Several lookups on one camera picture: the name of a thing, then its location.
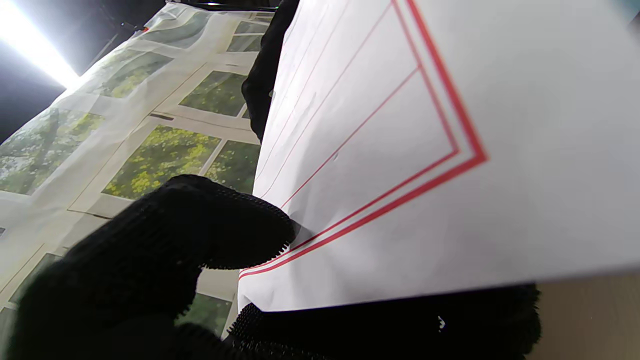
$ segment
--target paper sheet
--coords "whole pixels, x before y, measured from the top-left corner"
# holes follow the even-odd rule
[[[241,272],[240,307],[637,266],[632,18],[613,0],[302,1],[253,193],[305,230]]]

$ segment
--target bright light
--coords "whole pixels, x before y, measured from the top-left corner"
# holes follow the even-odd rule
[[[10,0],[0,0],[0,38],[65,88],[78,82],[76,72]]]

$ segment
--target dark background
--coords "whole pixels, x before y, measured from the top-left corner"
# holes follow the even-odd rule
[[[142,27],[165,4],[164,0],[13,1],[78,75],[127,40],[136,26]],[[215,2],[269,6],[278,1]],[[64,90],[0,40],[0,143]]]

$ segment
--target beige surface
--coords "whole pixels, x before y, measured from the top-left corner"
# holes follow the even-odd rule
[[[542,339],[528,360],[640,359],[640,274],[541,284]]]

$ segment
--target red line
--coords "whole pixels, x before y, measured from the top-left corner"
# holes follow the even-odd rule
[[[326,94],[326,97],[324,97],[324,99],[322,100],[322,102],[320,103],[320,105],[318,106],[318,108],[316,109],[316,111],[314,112],[314,114],[311,116],[311,118],[309,119],[309,121],[307,122],[307,124],[305,125],[305,127],[302,129],[302,131],[300,132],[300,135],[298,135],[298,138],[296,139],[296,142],[293,143],[293,146],[291,147],[291,149],[289,150],[289,153],[287,154],[287,157],[284,159],[284,161],[282,162],[282,165],[280,166],[280,170],[278,170],[278,173],[276,174],[276,176],[273,178],[273,181],[271,182],[271,185],[269,186],[269,188],[267,189],[266,192],[264,192],[260,197],[264,197],[265,195],[267,195],[267,193],[271,190],[271,188],[273,187],[273,184],[275,184],[276,179],[278,179],[278,176],[280,175],[280,173],[282,172],[282,169],[284,168],[284,165],[287,163],[287,160],[289,159],[289,156],[291,156],[291,153],[293,152],[293,149],[296,147],[296,145],[298,144],[298,141],[300,141],[300,138],[302,137],[302,135],[305,133],[305,130],[307,130],[309,124],[311,124],[311,122],[313,121],[313,119],[316,117],[316,114],[318,113],[318,111],[320,111],[320,109],[322,108],[322,105],[324,104],[324,102],[329,98],[329,96],[331,95],[331,93],[333,92],[333,89],[335,89],[336,85],[338,85],[338,83],[340,82],[340,79],[342,79],[342,76],[344,75],[345,72],[347,72],[347,70],[349,69],[349,67],[351,66],[351,64],[353,63],[353,60],[358,56],[358,53],[360,52],[360,50],[362,50],[362,48],[364,47],[364,45],[367,43],[368,39],[371,37],[371,34],[373,34],[373,31],[378,27],[378,24],[380,24],[380,22],[382,21],[382,18],[384,18],[385,14],[387,13],[387,11],[389,10],[389,8],[391,7],[391,4],[389,4],[386,8],[385,11],[382,13],[382,15],[380,16],[380,18],[376,21],[375,25],[373,26],[373,28],[371,29],[371,31],[369,32],[369,34],[367,34],[367,36],[365,37],[364,41],[362,42],[362,44],[360,44],[360,47],[358,47],[358,49],[356,50],[356,53],[353,55],[353,57],[349,60],[349,63],[347,63],[347,66],[344,68],[344,70],[342,71],[342,73],[340,73],[340,76],[338,77],[338,79],[335,81],[335,83],[333,84],[333,86],[329,89],[329,92]]]
[[[360,219],[359,221],[355,222],[354,224],[351,224],[347,227],[345,227],[344,229],[340,230],[339,232],[329,236],[328,238],[319,241],[318,243],[315,243],[313,245],[311,245],[310,247],[301,250],[300,252],[292,255],[291,257],[283,260],[282,262],[279,262],[273,266],[269,266],[268,268],[262,268],[260,270],[256,270],[256,271],[252,271],[252,272],[248,272],[249,269],[244,269],[241,272],[240,275],[240,279],[242,279],[245,276],[248,275],[253,275],[253,274],[260,274],[263,272],[267,272],[270,271],[272,269],[278,268],[296,258],[299,258],[300,256],[313,251],[315,249],[317,249],[320,246],[323,246],[327,243],[330,243],[331,241],[340,238],[341,236],[350,233],[351,231],[357,229],[360,226],[363,226],[364,224],[373,221],[375,218],[378,218],[382,215],[384,215],[385,213],[388,213],[389,211],[392,211],[394,208],[404,204],[405,202],[408,202],[420,195],[422,195],[425,192],[428,192],[429,190],[435,188],[436,186],[445,183],[451,179],[453,179],[456,176],[461,175],[462,173],[470,170],[471,168],[485,162],[487,160],[487,155],[484,152],[480,141],[476,135],[476,132],[474,131],[473,125],[471,124],[471,121],[469,120],[467,113],[464,109],[464,106],[462,105],[460,98],[457,94],[457,92],[455,91],[455,88],[453,87],[453,84],[451,83],[451,80],[449,79],[449,75],[447,73],[447,71],[444,68],[444,65],[442,63],[442,60],[439,57],[439,54],[436,51],[435,45],[433,44],[433,42],[431,41],[431,38],[429,37],[429,33],[426,31],[426,25],[424,24],[421,15],[417,9],[417,7],[415,6],[415,3],[413,3],[413,0],[407,0],[410,4],[410,7],[412,8],[412,13],[413,16],[415,17],[419,27],[421,28],[421,33],[423,38],[425,39],[425,42],[427,43],[427,46],[429,48],[429,51],[431,53],[431,55],[434,57],[434,61],[436,63],[436,67],[437,70],[440,73],[440,77],[443,78],[444,82],[445,82],[445,87],[447,88],[447,93],[449,94],[449,97],[452,99],[453,103],[454,103],[454,107],[456,108],[456,112],[458,113],[458,115],[460,116],[460,121],[463,123],[463,130],[466,133],[467,138],[469,139],[469,142],[472,144],[472,148],[475,152],[475,157],[468,160],[465,163],[462,163],[461,165],[458,165],[457,167],[449,170],[448,172],[442,174],[441,176],[432,179],[428,182],[426,182],[425,184],[421,185],[420,187],[410,191],[409,193],[403,195],[402,197],[394,200],[393,202],[387,204],[386,206],[383,206],[382,208],[374,211],[373,213],[367,215],[366,217]],[[398,13],[398,16],[403,19],[402,15],[400,13]],[[318,233],[317,235],[311,237],[310,239],[304,241],[303,243],[299,244],[298,246],[296,246],[293,249],[289,249],[287,252],[283,253],[280,257],[273,259],[271,261],[268,261],[265,264],[262,264],[260,266],[264,266],[264,265],[268,265],[270,263],[273,263],[276,260],[282,259],[282,256],[308,244],[309,242],[315,240],[316,238],[318,238],[319,236],[321,236],[322,234],[325,234],[326,232],[334,229],[335,227],[337,227],[338,225],[344,223],[346,220],[354,217],[355,215],[357,215],[358,213],[362,212],[363,210],[367,209],[368,207],[372,206],[373,204],[375,204],[376,202],[380,201],[381,199],[385,198],[386,196],[390,195],[392,192],[400,189],[402,186],[406,185],[407,183],[409,183],[410,181],[415,180],[416,178],[418,178],[419,176],[421,176],[422,174],[426,173],[427,171],[430,171],[431,169],[433,169],[434,167],[438,166],[439,164],[447,161],[448,159],[450,159],[451,157],[455,156],[457,154],[457,151],[452,152],[451,154],[445,156],[444,158],[442,158],[440,161],[436,162],[435,164],[430,165],[428,168],[425,168],[424,170],[422,170],[421,172],[415,174],[414,176],[411,176],[409,179],[403,181],[402,183],[398,184],[396,187],[392,188],[391,190],[387,191],[386,193],[380,195],[379,197],[375,198],[374,200],[372,200],[370,203],[366,204],[365,206],[361,207],[360,209],[354,211],[352,214],[348,215],[346,218],[343,218],[342,220],[340,220],[339,222],[333,224],[332,226],[330,226],[329,228],[321,231],[320,233]]]
[[[357,214],[365,211],[366,209],[370,208],[371,206],[375,205],[377,202],[379,202],[380,200],[384,199],[385,197],[388,197],[390,194],[394,193],[396,190],[402,188],[404,185],[407,185],[408,183],[412,182],[413,180],[416,180],[418,177],[424,175],[426,172],[429,172],[431,170],[433,170],[435,167],[439,166],[440,164],[444,163],[445,161],[453,158],[455,155],[457,155],[458,152],[457,151],[452,151],[451,153],[449,153],[448,155],[444,156],[442,159],[436,161],[435,163],[429,165],[426,168],[423,168],[422,170],[420,170],[419,172],[415,173],[414,175],[412,175],[411,177],[409,177],[408,179],[404,180],[402,183],[399,183],[398,185],[395,185],[393,188],[387,190],[385,193],[383,193],[382,195],[378,196],[377,198],[373,199],[372,201],[368,202],[366,205],[362,206],[360,209],[357,209],[356,211],[352,212],[351,214],[347,215],[347,217],[343,218],[342,220],[334,223],[333,225],[331,225],[330,227],[327,227],[325,230],[322,230],[321,232],[317,233],[316,235],[313,235],[311,238],[303,241],[302,243],[298,244],[297,246],[290,248],[289,250],[283,252],[282,254],[280,254],[277,258],[272,259],[270,261],[267,261],[264,264],[260,264],[258,266],[254,266],[253,268],[257,268],[260,266],[264,266],[264,265],[268,265],[273,263],[274,261],[280,260],[282,259],[282,256],[285,256],[286,254],[297,250],[298,248],[300,248],[301,246],[306,245],[307,243],[314,241],[316,238],[322,236],[323,234],[326,234],[328,231],[331,231],[332,229],[335,229],[337,226],[343,224],[345,221],[349,220],[350,218],[353,218],[354,216],[356,216]],[[245,272],[247,270],[249,270],[251,268],[247,268],[242,270],[241,272]]]
[[[281,267],[282,265],[285,265],[287,263],[290,263],[291,261],[299,258],[300,256],[311,252],[321,246],[324,246],[330,242],[332,242],[333,240],[336,240],[348,233],[350,233],[351,231],[354,231],[355,229],[358,229],[359,227],[362,227],[365,224],[368,224],[369,222],[381,217],[382,215],[388,213],[389,211],[392,211],[393,209],[396,209],[398,206],[403,205],[413,199],[415,199],[416,197],[422,195],[423,193],[426,193],[430,190],[432,190],[433,188],[435,188],[438,185],[444,184],[447,181],[453,179],[454,177],[470,170],[471,168],[473,168],[474,166],[482,163],[484,161],[484,159],[480,158],[480,157],[475,157],[472,158],[471,160],[468,160],[465,163],[462,163],[461,165],[458,165],[457,167],[447,171],[446,173],[442,174],[441,176],[438,176],[435,179],[432,179],[424,184],[422,184],[421,186],[419,186],[416,189],[413,189],[412,191],[404,194],[403,196],[397,198],[396,200],[388,203],[387,205],[383,206],[380,209],[377,209],[376,211],[372,212],[371,214],[367,215],[366,217],[361,218],[360,220],[354,222],[353,224],[345,227],[344,229],[336,232],[335,234],[327,237],[326,239],[323,239],[309,247],[307,247],[306,249],[303,249],[295,254],[293,254],[292,256],[290,256],[289,258],[273,265],[273,266],[269,266],[267,268],[263,268],[260,270],[256,270],[256,271],[252,271],[252,272],[246,272],[240,275],[240,279],[242,279],[245,276],[249,276],[249,275],[255,275],[255,274],[261,274],[263,272],[267,272],[276,268]]]
[[[418,66],[420,67],[420,72],[422,73],[422,78],[424,79],[424,83],[427,85],[427,89],[429,89],[429,95],[431,96],[431,100],[436,106],[436,111],[438,112],[438,116],[440,117],[442,127],[444,128],[444,131],[447,134],[449,143],[451,144],[451,147],[453,147],[455,150],[458,150],[458,143],[456,142],[456,139],[453,136],[453,132],[451,131],[451,126],[447,122],[447,117],[444,115],[444,111],[442,110],[442,105],[440,103],[440,100],[438,100],[438,96],[435,92],[435,89],[433,88],[433,85],[431,84],[431,80],[429,79],[429,76],[427,76],[427,72],[424,68],[424,65],[422,64],[420,55],[418,54],[418,49],[416,49],[415,44],[413,43],[413,40],[411,38],[411,35],[409,34],[409,29],[406,25],[406,21],[404,20],[404,17],[402,16],[402,13],[400,12],[400,7],[397,4],[397,0],[392,0],[392,1],[393,1],[394,8],[396,9],[398,19],[400,20],[400,25],[402,25],[404,35],[407,39],[407,42],[409,43],[409,46],[411,47],[413,56],[415,57],[415,61],[418,63]]]
[[[458,95],[458,92],[456,91],[455,86],[451,82],[449,73],[447,72],[444,62],[442,61],[438,53],[438,49],[436,48],[436,45],[433,43],[431,36],[429,35],[429,31],[427,30],[427,26],[424,23],[423,16],[420,14],[420,10],[415,5],[414,0],[406,0],[406,2],[409,5],[411,12],[413,13],[413,17],[415,18],[415,21],[418,24],[418,28],[420,29],[420,33],[422,34],[424,42],[427,45],[429,52],[431,53],[431,57],[436,65],[436,69],[438,70],[438,73],[440,74],[440,78],[444,82],[444,85],[447,89],[447,93],[449,94],[449,98],[453,102],[453,106],[456,109],[456,112],[458,113],[460,122],[462,123],[462,127],[464,128],[465,133],[467,135],[467,140],[469,141],[469,143],[471,143],[471,147],[473,148],[476,156],[479,156],[482,159],[486,160],[487,156],[483,150],[482,145],[480,144],[480,139],[477,137],[476,130],[474,129],[473,124],[471,124],[471,121],[469,120],[467,111],[464,105],[462,105],[462,101],[460,101],[460,96]]]
[[[338,148],[331,153],[331,155],[329,155],[329,157],[324,161],[324,163],[322,163],[322,165],[320,165],[320,167],[307,179],[307,181],[305,181],[304,184],[302,184],[297,190],[296,192],[293,193],[293,195],[291,195],[287,201],[284,202],[284,204],[282,204],[280,207],[282,208],[283,206],[285,206],[291,199],[293,199],[294,196],[296,196],[296,194],[309,182],[311,181],[311,179],[316,176],[316,174],[329,162],[329,160],[331,160],[332,157],[334,157],[341,149],[343,146],[345,146],[345,144],[347,144],[349,142],[349,140],[351,140],[351,138],[353,137],[353,135],[355,135],[368,121],[369,119],[371,119],[375,114],[378,113],[378,111],[380,111],[380,109],[382,109],[382,107],[384,105],[386,105],[386,103],[391,100],[391,98],[398,92],[400,91],[400,89],[404,86],[404,84],[406,84],[407,81],[409,81],[409,79],[411,79],[413,77],[413,75],[418,71],[418,68],[414,69],[413,71],[411,71],[411,74],[409,74],[403,81],[402,83],[400,83],[400,85],[398,85],[398,87],[391,92],[391,94],[366,118],[364,119],[364,121],[346,138],[346,140],[344,140],[342,142],[342,144],[340,144],[340,146],[338,146]]]
[[[300,94],[302,94],[302,92],[305,91],[306,87],[307,87],[307,83],[309,82],[309,79],[311,79],[311,76],[313,76],[314,71],[316,70],[316,66],[318,65],[318,63],[320,62],[320,59],[322,58],[322,55],[324,54],[324,50],[326,49],[326,46],[329,44],[329,41],[331,40],[331,37],[333,37],[333,33],[335,32],[335,30],[338,28],[338,25],[340,24],[340,20],[342,20],[342,16],[345,14],[346,7],[343,9],[342,14],[340,14],[340,17],[338,18],[338,21],[335,23],[335,27],[333,28],[333,30],[331,31],[331,34],[329,34],[329,37],[327,38],[326,43],[324,43],[324,47],[322,48],[322,50],[320,50],[320,55],[318,56],[318,60],[316,61],[316,63],[314,64],[313,69],[311,69],[311,72],[309,73],[309,77],[307,78],[307,81],[305,82],[304,86],[302,87],[302,91],[300,92]],[[320,24],[322,23],[322,20],[324,19],[324,15],[327,12],[323,13],[323,18],[320,19],[320,23],[318,24],[318,28],[320,27]],[[313,39],[316,37],[316,34],[318,34],[318,31],[316,31],[314,33],[314,36],[312,36],[311,41],[309,41],[309,44],[307,46],[307,50],[305,50],[305,53],[302,55],[302,59],[300,60],[300,62],[302,62],[302,60],[305,59],[305,56],[307,55],[307,51],[309,50],[309,47],[311,47],[311,43],[313,42]],[[289,82],[289,84],[287,85],[287,90],[284,93],[284,96],[282,97],[282,99],[285,99],[287,97],[287,94],[289,93],[289,89],[291,88],[291,83],[293,83],[293,79],[296,77],[296,74],[298,73],[298,70],[300,69],[300,65],[298,65],[298,67],[296,67],[296,71],[293,73],[293,76],[291,77],[291,81]],[[258,177],[260,177],[260,175],[262,175],[262,172],[264,171],[264,168],[267,165],[267,161],[269,161],[269,158],[271,157],[271,153],[273,152],[273,149],[275,148],[276,144],[278,143],[278,140],[280,139],[280,137],[282,136],[282,132],[284,131],[284,128],[287,127],[287,124],[289,123],[289,119],[291,119],[291,115],[293,115],[293,111],[296,109],[296,106],[298,105],[298,102],[300,101],[300,99],[302,98],[302,96],[298,97],[298,100],[296,100],[296,104],[293,106],[293,110],[291,110],[291,113],[289,114],[289,117],[287,117],[287,120],[284,122],[284,125],[282,126],[282,128],[280,129],[280,133],[278,134],[278,137],[276,138],[276,140],[273,142],[273,146],[271,146],[271,149],[269,150],[269,154],[267,154],[267,158],[264,160],[264,165],[262,166],[262,168],[260,168],[260,171],[258,172],[258,174],[255,176],[255,178],[257,179]],[[278,106],[278,109],[275,111],[275,114],[273,115],[273,118],[275,119],[278,114],[280,113],[280,108],[282,107],[282,101],[280,102],[280,105]]]

